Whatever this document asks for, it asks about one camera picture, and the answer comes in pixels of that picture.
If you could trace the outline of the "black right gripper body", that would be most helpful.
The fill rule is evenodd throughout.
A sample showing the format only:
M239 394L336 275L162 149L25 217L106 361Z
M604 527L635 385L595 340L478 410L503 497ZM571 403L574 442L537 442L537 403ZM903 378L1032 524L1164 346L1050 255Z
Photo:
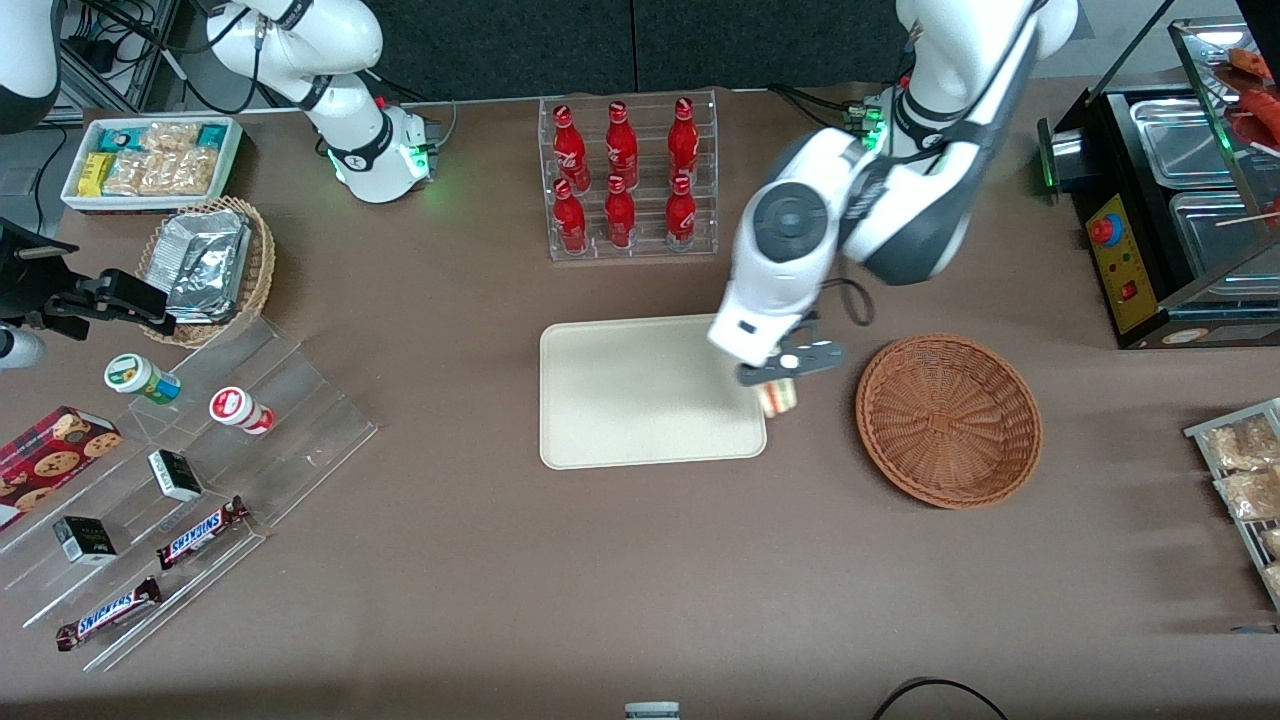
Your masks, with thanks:
M68 268L63 258L78 250L77 245L61 243L3 222L3 322L20 325L28 314L41 311L50 299L74 290L79 275Z

